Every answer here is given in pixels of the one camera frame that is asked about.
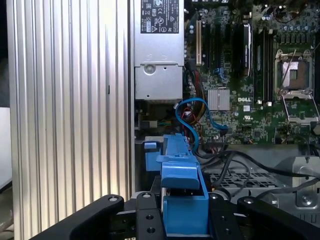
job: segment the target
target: circuit board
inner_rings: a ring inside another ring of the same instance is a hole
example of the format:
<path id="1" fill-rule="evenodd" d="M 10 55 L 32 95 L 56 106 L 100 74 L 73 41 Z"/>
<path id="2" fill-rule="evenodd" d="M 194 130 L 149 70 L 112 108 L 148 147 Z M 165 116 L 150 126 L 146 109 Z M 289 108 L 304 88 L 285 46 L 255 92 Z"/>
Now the circuit board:
<path id="1" fill-rule="evenodd" d="M 241 45 L 237 46 L 234 40 L 234 29 L 239 18 L 236 10 L 231 11 L 227 6 L 198 9 L 197 17 L 191 18 L 187 23 L 184 56 L 186 60 L 195 57 L 196 22 L 200 21 L 202 26 L 202 63 L 197 69 L 201 74 L 207 97 L 210 98 L 209 91 L 212 90 L 229 90 L 227 95 L 229 109 L 210 111 L 217 123 L 228 126 L 227 137 L 233 133 L 241 133 L 251 139 L 254 144 L 281 144 L 287 136 L 299 135 L 308 139 L 310 143 L 318 143 L 318 136 L 312 134 L 314 124 L 317 122 L 301 124 L 289 120 L 289 117 L 302 122 L 304 119 L 319 119 L 318 103 L 313 97 L 309 99 L 295 97 L 289 100 L 282 98 L 282 95 L 278 94 L 281 90 L 282 75 L 279 73 L 277 82 L 275 77 L 277 76 L 275 75 L 277 72 L 275 58 L 279 50 L 291 55 L 307 51 L 311 56 L 310 66 L 308 65 L 310 71 L 307 72 L 308 79 L 314 82 L 313 53 L 318 47 L 315 37 L 315 33 L 318 32 L 318 7 L 314 4 L 308 5 L 296 19 L 288 22 L 284 18 L 280 22 L 274 17 L 273 12 L 267 14 L 266 6 L 253 6 L 250 16 L 246 19 L 246 23 L 251 27 L 251 61 L 248 75 L 234 74 L 234 48 L 242 48 Z M 267 46 L 268 56 L 260 55 L 260 48 L 263 46 L 258 39 L 263 31 L 268 34 L 270 42 Z M 219 33 L 219 36 L 215 36 L 212 32 Z M 215 42 L 217 38 L 220 38 L 218 44 Z M 268 69 L 262 69 L 261 65 L 266 65 L 264 61 L 269 61 Z M 216 72 L 217 62 L 219 62 L 219 68 L 223 69 L 223 75 Z M 272 82 L 264 80 L 266 72 L 272 72 L 271 76 L 266 77 L 272 79 Z M 212 127 L 206 117 L 200 120 L 200 124 L 201 130 L 198 128 L 198 131 L 201 131 L 204 142 L 219 140 L 218 131 Z M 241 144 L 242 140 L 231 138 L 229 142 Z"/>

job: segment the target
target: cpu socket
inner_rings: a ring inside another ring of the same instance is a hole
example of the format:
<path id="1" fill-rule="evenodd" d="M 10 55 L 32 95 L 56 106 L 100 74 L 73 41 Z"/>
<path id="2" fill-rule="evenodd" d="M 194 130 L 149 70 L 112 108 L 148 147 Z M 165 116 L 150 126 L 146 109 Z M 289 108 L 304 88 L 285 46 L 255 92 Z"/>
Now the cpu socket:
<path id="1" fill-rule="evenodd" d="M 291 123 L 309 125 L 319 122 L 320 116 L 313 97 L 313 58 L 310 50 L 285 53 L 279 49 L 274 61 L 274 92 L 283 100 L 287 119 Z M 293 99 L 312 101 L 317 115 L 301 119 L 290 114 L 287 102 Z"/>
<path id="2" fill-rule="evenodd" d="M 311 94 L 313 91 L 312 61 L 309 50 L 305 50 L 303 53 L 284 53 L 279 49 L 274 62 L 275 93 L 279 97 L 291 91 Z"/>

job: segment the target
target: power supply label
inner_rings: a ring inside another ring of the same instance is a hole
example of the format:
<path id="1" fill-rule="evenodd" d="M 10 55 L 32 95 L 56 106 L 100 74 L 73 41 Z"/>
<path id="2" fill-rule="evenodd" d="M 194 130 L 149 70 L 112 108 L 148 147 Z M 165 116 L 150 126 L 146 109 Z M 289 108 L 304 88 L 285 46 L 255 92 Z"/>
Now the power supply label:
<path id="1" fill-rule="evenodd" d="M 179 0 L 141 0 L 142 34 L 178 34 Z"/>

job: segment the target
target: expansion slot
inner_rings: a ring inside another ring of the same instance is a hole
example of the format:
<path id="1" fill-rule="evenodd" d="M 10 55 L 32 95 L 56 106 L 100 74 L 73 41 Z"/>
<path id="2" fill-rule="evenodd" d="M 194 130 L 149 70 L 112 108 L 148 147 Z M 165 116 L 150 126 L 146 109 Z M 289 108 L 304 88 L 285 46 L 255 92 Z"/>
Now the expansion slot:
<path id="1" fill-rule="evenodd" d="M 221 67 L 222 46 L 221 46 L 221 24 L 214 25 L 214 68 Z"/>
<path id="2" fill-rule="evenodd" d="M 196 65 L 201 66 L 202 64 L 202 23 L 200 20 L 197 20 L 195 23 L 196 30 Z"/>
<path id="3" fill-rule="evenodd" d="M 204 33 L 203 33 L 203 40 L 202 40 L 202 45 L 203 45 L 203 54 L 205 57 L 203 58 L 204 60 L 204 65 L 208 68 L 208 70 L 211 67 L 211 25 L 207 23 L 204 28 Z"/>

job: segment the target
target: ribbed metal panel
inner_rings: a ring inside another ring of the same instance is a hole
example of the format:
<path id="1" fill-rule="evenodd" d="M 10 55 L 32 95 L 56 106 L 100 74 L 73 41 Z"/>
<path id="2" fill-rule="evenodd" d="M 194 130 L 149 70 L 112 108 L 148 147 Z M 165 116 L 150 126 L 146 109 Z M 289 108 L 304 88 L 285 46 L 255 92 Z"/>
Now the ribbed metal panel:
<path id="1" fill-rule="evenodd" d="M 131 190 L 128 1 L 8 0 L 16 240 Z"/>
<path id="2" fill-rule="evenodd" d="M 210 111 L 229 111 L 230 89 L 209 89 L 208 106 Z"/>

